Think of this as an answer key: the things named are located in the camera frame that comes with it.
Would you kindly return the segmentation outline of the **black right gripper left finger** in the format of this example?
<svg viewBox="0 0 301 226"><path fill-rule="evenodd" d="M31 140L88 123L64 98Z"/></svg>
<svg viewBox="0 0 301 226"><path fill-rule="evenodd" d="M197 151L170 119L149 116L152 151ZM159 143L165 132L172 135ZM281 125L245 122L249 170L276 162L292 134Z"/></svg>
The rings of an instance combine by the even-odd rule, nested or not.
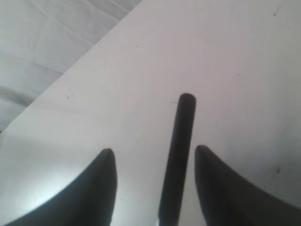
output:
<svg viewBox="0 0 301 226"><path fill-rule="evenodd" d="M103 149L66 188L10 226L108 226L117 192L114 152Z"/></svg>

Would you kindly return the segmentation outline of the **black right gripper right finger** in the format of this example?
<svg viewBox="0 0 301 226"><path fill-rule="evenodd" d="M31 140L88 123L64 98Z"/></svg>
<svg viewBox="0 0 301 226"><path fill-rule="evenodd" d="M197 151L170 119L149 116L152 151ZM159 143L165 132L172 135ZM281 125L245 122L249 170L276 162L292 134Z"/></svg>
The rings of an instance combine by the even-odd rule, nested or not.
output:
<svg viewBox="0 0 301 226"><path fill-rule="evenodd" d="M195 183L208 226L299 226L301 210L256 187L210 148L195 150Z"/></svg>

